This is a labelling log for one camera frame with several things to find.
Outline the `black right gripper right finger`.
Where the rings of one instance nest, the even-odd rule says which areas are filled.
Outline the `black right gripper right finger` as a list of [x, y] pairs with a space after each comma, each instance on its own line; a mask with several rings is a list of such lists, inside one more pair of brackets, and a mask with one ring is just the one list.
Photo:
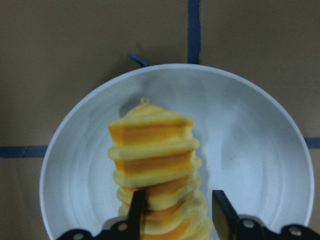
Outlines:
[[239, 216], [223, 190], [212, 191], [212, 221], [220, 240], [234, 240]]

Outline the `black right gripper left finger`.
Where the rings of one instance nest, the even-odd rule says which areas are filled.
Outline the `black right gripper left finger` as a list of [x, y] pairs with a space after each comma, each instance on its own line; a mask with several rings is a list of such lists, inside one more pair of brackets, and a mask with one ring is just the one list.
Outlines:
[[146, 192], [137, 190], [133, 193], [127, 215], [127, 239], [139, 240], [141, 238], [141, 225], [144, 222], [146, 205]]

